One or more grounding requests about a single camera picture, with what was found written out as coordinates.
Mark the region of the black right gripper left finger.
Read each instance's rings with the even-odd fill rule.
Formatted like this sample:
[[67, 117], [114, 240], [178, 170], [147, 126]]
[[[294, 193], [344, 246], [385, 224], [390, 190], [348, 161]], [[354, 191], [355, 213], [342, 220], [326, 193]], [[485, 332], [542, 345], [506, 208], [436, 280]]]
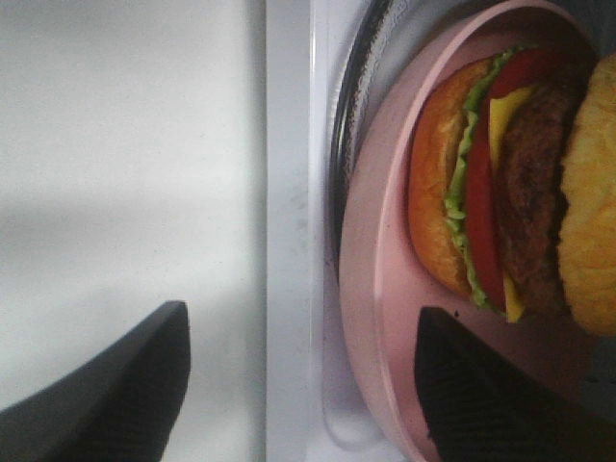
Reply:
[[2, 410], [2, 460], [161, 460], [191, 362], [187, 305], [166, 302], [82, 367]]

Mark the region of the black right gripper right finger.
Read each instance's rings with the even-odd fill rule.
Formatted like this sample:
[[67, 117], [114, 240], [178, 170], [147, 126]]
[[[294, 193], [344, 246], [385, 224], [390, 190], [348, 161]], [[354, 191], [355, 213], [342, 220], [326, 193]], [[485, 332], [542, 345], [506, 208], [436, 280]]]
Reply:
[[504, 360], [438, 307], [424, 307], [415, 384], [444, 461], [612, 461], [615, 426]]

